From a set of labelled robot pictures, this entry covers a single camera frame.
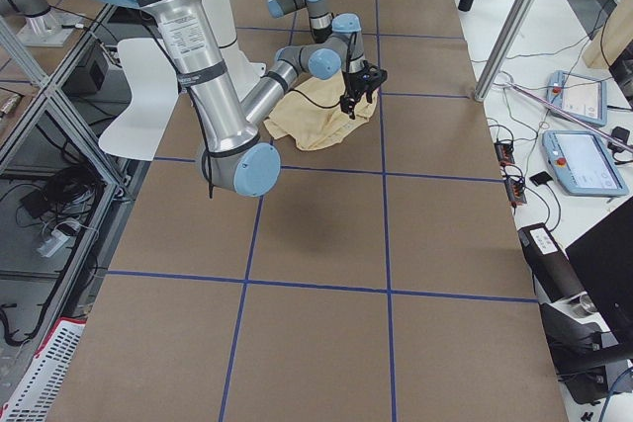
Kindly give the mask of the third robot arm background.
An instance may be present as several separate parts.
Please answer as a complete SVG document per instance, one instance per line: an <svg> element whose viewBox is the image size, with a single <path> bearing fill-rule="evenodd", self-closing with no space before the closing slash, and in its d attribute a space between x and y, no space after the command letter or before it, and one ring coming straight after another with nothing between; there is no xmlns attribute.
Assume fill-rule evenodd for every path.
<svg viewBox="0 0 633 422"><path fill-rule="evenodd" d="M26 46L63 47L71 35L47 0L1 0L1 16L26 19L26 25L17 33Z"/></svg>

